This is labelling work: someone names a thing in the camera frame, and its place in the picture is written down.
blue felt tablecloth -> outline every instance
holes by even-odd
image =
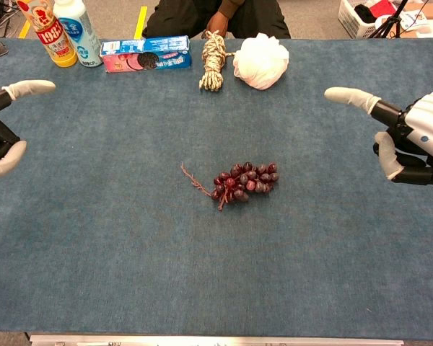
[[[6,44],[0,87],[58,88],[0,112],[28,141],[0,179],[0,330],[433,339],[433,187],[387,181],[384,125],[323,98],[405,107],[433,91],[433,40],[284,41],[272,88],[230,60],[216,94],[199,41],[191,68],[127,74]],[[180,170],[211,188],[247,160],[279,186],[223,213]]]

black pants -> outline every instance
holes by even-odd
[[[221,3],[222,0],[160,0],[143,37],[196,36],[205,30]],[[259,32],[290,38],[276,0],[245,0],[229,21],[228,31],[236,38],[255,37]]]

blue packaging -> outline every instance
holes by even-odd
[[[188,36],[104,42],[100,55],[110,73],[191,65]]]

white basket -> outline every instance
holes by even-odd
[[[375,31],[374,23],[364,23],[354,11],[354,7],[366,2],[367,0],[341,0],[338,20],[352,38],[366,38]]]

person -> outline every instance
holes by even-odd
[[[205,29],[223,37],[290,38],[276,0],[160,0],[149,18],[143,37],[196,36]]]

